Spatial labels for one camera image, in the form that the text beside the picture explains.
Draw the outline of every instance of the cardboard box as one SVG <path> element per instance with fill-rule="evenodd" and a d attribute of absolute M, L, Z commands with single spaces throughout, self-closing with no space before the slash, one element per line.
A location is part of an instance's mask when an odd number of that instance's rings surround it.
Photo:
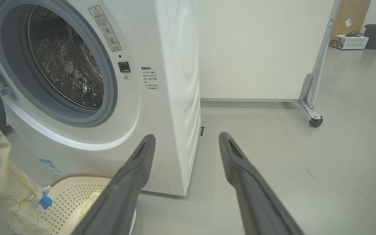
<path fill-rule="evenodd" d="M 371 0 L 342 0 L 333 22 L 329 46 L 335 35 L 361 31 L 370 2 Z"/>

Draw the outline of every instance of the white box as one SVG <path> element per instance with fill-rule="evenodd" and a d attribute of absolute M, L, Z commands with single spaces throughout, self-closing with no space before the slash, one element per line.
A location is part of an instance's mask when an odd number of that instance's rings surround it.
<path fill-rule="evenodd" d="M 365 49 L 368 40 L 369 37 L 346 37 L 345 34 L 342 34 L 335 36 L 332 46 L 342 50 Z"/>

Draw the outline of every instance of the caution sticker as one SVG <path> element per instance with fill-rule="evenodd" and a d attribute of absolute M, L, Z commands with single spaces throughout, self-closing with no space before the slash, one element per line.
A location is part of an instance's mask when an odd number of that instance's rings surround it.
<path fill-rule="evenodd" d="M 91 13 L 92 17 L 98 24 L 98 27 L 102 31 L 105 40 L 107 40 L 107 43 L 110 46 L 111 51 L 116 52 L 121 50 L 121 46 L 118 42 L 117 36 L 115 35 L 114 30 L 112 29 L 103 10 L 101 9 L 101 6 L 95 6 L 93 8 L 90 8 L 89 12 Z"/>

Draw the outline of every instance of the caster wheel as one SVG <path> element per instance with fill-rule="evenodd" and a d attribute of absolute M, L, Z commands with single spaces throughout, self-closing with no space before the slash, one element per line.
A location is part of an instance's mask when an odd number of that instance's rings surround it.
<path fill-rule="evenodd" d="M 323 119 L 311 119 L 309 123 L 312 127 L 319 127 L 323 123 Z"/>

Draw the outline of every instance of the cable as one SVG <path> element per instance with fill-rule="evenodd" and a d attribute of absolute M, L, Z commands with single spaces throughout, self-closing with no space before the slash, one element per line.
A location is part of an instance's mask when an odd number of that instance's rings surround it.
<path fill-rule="evenodd" d="M 346 34 L 346 37 L 360 37 L 360 36 L 362 36 L 362 34 L 356 32 L 356 31 L 352 31 L 352 32 Z"/>

